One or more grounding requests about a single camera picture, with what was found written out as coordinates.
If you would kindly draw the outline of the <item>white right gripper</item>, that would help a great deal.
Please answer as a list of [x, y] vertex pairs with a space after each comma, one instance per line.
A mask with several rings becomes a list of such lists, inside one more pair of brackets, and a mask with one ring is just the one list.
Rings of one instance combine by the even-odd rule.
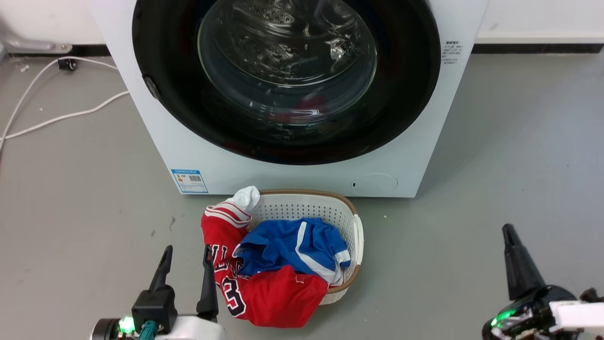
[[575, 298], [559, 286], [545, 286], [515, 226], [505, 224], [502, 233], [508, 295], [515, 301], [485, 322], [482, 339], [578, 340], [586, 334], [601, 340], [603, 297], [597, 290]]

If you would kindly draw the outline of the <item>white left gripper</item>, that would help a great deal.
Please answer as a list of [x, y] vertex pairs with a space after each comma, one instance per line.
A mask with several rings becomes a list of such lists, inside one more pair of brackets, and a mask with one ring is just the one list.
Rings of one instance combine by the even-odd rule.
[[[132, 317], [100, 319], [91, 332], [92, 340], [225, 340], [224, 327], [217, 323], [218, 297], [210, 245], [203, 254], [203, 280], [197, 316], [179, 316], [175, 291], [166, 284], [172, 265], [173, 246], [164, 250], [151, 284], [143, 290], [131, 309]], [[144, 324], [153, 321], [155, 331], [140, 335]]]

